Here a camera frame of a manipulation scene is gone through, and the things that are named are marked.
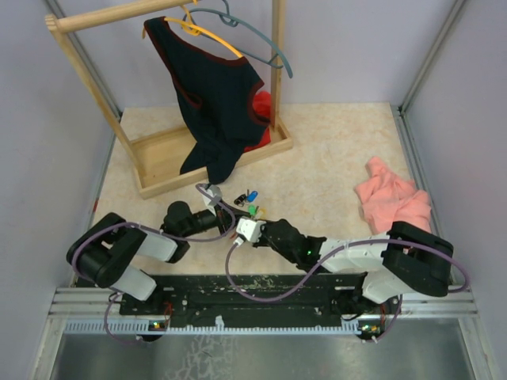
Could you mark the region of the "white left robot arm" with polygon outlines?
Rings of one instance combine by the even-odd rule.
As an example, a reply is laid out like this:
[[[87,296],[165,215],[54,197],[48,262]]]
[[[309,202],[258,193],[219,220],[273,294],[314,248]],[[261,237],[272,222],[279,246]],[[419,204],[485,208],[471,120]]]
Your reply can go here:
[[[169,205],[161,230],[153,232],[136,226],[114,212],[108,213],[82,235],[67,251],[74,272],[100,288],[130,295],[139,308],[156,314],[165,304],[165,295],[147,273],[132,265],[134,257],[176,263],[189,250],[194,236],[218,229],[224,237],[246,213],[234,207],[191,212],[183,201]]]

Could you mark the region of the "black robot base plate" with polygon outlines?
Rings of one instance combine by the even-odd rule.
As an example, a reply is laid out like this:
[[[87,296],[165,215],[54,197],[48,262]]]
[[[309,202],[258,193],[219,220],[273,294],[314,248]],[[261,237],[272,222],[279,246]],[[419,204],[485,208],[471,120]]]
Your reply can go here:
[[[128,294],[117,304],[122,316],[168,318],[172,328],[341,328],[371,314],[384,319],[398,298],[376,304],[360,293],[362,275],[157,275],[146,301]]]

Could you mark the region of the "red-handled metal key organizer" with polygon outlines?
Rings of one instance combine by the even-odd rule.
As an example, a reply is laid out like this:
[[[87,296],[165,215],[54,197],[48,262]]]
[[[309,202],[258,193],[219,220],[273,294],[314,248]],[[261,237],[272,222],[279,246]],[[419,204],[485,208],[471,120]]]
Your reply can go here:
[[[227,210],[225,210],[225,212],[228,212],[228,213],[232,214],[234,211],[227,209]],[[239,214],[240,214],[240,218],[241,218],[241,217],[246,217],[246,218],[252,219],[249,215],[243,215],[243,214],[241,214],[241,213],[239,213]],[[229,233],[227,236],[232,235],[233,233],[235,233],[235,234],[236,234],[235,230],[231,230],[231,231],[230,231],[230,233]]]

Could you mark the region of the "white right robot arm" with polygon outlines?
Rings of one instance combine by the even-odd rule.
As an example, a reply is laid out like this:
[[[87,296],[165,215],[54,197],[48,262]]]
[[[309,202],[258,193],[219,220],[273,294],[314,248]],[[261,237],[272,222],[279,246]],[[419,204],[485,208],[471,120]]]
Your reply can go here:
[[[255,229],[254,247],[269,247],[305,272],[361,274],[355,307],[366,314],[397,295],[448,294],[453,246],[408,222],[363,241],[345,241],[301,234],[287,220],[264,222]]]

